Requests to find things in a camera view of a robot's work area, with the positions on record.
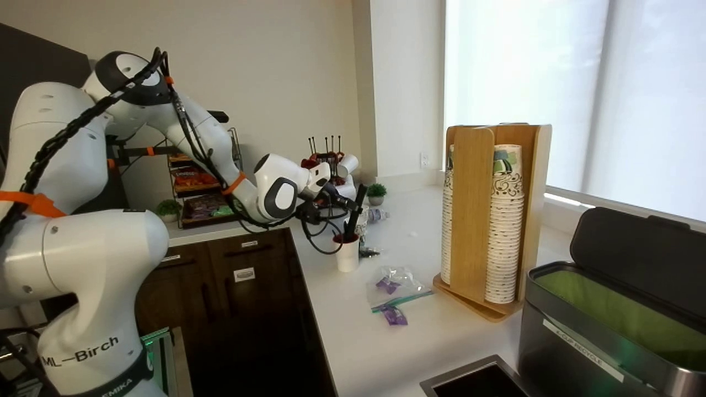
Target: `cable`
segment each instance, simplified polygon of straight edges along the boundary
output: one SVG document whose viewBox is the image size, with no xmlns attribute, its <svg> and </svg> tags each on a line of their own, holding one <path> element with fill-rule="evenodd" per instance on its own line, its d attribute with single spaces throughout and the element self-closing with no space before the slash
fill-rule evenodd
<svg viewBox="0 0 706 397">
<path fill-rule="evenodd" d="M 161 61 L 161 74 L 169 80 L 169 65 L 167 65 L 167 57 L 163 57 Z M 221 187 L 227 186 L 227 182 L 221 176 L 221 173 L 215 171 L 215 166 L 212 164 L 212 153 L 203 149 L 199 135 L 197 135 L 197 126 L 191 122 L 191 118 L 186 112 L 186 109 L 181 107 L 181 99 L 179 99 L 179 92 L 175 90 L 172 83 L 167 83 L 167 90 L 169 90 L 169 101 L 172 101 L 172 109 L 175 109 L 175 114 L 177 114 L 177 122 L 186 135 L 186 142 L 189 143 L 191 149 L 191 156 L 221 183 Z M 225 204 L 227 207 L 239 217 L 239 224 L 243 225 L 243 230 L 252 231 L 243 221 L 246 221 L 250 225 L 255 225 L 261 230 L 272 230 L 272 227 L 278 227 L 278 225 L 285 225 L 287 221 L 290 221 L 290 217 L 287 219 L 281 219 L 276 224 L 257 224 L 254 221 L 245 210 L 239 210 L 233 206 L 233 196 L 225 196 Z"/>
<path fill-rule="evenodd" d="M 327 224 L 322 224 L 322 230 L 319 231 L 315 231 L 315 235 L 310 235 L 310 237 L 322 237 L 325 231 L 329 230 L 329 221 Z"/>
<path fill-rule="evenodd" d="M 143 154 L 140 156 L 134 156 L 133 161 L 127 161 L 124 167 L 118 167 L 118 174 L 124 176 L 137 161 L 140 161 L 143 158 Z"/>
<path fill-rule="evenodd" d="M 305 230 L 305 237 L 307 237 L 309 246 L 310 246 L 318 254 L 332 256 L 336 252 L 339 252 L 339 249 L 345 248 L 342 243 L 338 243 L 336 249 L 327 252 L 327 249 L 322 249 L 322 248 L 318 248 L 318 246 L 313 243 L 313 237 L 310 237 L 310 231 L 309 231 L 309 227 L 307 227 L 305 221 L 303 221 L 303 230 Z"/>
<path fill-rule="evenodd" d="M 151 60 L 133 77 L 126 80 L 117 90 L 95 101 L 95 107 L 86 109 L 78 119 L 73 119 L 63 131 L 59 131 L 56 136 L 44 142 L 44 146 L 38 151 L 35 161 L 31 164 L 28 173 L 24 174 L 24 183 L 19 186 L 19 193 L 32 195 L 40 186 L 40 179 L 48 166 L 48 161 L 65 146 L 68 139 L 73 139 L 84 126 L 88 126 L 95 118 L 103 114 L 113 103 L 117 103 L 126 90 L 134 88 L 139 81 L 150 77 L 161 60 L 161 51 L 154 48 Z M 10 235 L 10 230 L 24 219 L 24 204 L 12 204 L 4 219 L 0 221 L 0 246 Z"/>
</svg>

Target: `kitchen sink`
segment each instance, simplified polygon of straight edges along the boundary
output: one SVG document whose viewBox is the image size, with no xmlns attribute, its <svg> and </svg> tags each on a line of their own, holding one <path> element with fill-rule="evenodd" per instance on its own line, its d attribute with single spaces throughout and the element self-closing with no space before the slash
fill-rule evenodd
<svg viewBox="0 0 706 397">
<path fill-rule="evenodd" d="M 428 397 L 527 397 L 529 389 L 520 377 L 499 357 L 458 366 L 420 383 Z"/>
</svg>

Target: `wooden paper towel holder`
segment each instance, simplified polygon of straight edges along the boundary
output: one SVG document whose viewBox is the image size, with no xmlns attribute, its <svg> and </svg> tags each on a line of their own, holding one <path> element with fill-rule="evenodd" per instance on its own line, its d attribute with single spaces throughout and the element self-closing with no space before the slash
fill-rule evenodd
<svg viewBox="0 0 706 397">
<path fill-rule="evenodd" d="M 453 225 L 450 225 L 450 282 L 441 275 L 435 287 L 469 302 L 484 314 L 509 316 L 520 308 L 525 281 L 535 268 L 543 195 L 550 161 L 550 126 L 500 124 L 500 126 L 453 126 L 446 131 L 446 156 L 453 158 Z M 493 146 L 516 143 L 522 149 L 522 231 L 516 300 L 491 304 L 486 300 L 487 241 Z"/>
</svg>

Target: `purple object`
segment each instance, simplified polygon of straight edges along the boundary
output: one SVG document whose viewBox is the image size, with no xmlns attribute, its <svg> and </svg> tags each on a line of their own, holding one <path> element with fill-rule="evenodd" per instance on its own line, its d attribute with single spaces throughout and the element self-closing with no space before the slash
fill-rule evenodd
<svg viewBox="0 0 706 397">
<path fill-rule="evenodd" d="M 396 307 L 382 308 L 384 319 L 389 319 L 390 327 L 405 327 L 405 317 Z"/>
<path fill-rule="evenodd" d="M 390 281 L 389 275 L 384 275 L 384 278 L 378 281 L 374 287 L 382 289 L 382 291 L 385 291 L 385 294 L 394 294 L 396 287 L 399 287 L 399 282 L 394 282 L 394 281 Z"/>
</svg>

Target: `cabinet door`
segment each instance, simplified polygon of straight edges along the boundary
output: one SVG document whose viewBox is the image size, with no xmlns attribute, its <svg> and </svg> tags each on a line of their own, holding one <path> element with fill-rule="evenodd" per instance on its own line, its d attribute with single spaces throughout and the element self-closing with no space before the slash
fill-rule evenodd
<svg viewBox="0 0 706 397">
<path fill-rule="evenodd" d="M 282 237 L 267 231 L 210 243 L 230 362 L 281 356 L 300 345 L 300 300 Z"/>
<path fill-rule="evenodd" d="M 181 327 L 189 359 L 208 356 L 208 334 L 215 323 L 214 302 L 208 248 L 175 248 L 137 294 L 137 327 L 140 334 Z"/>
</svg>

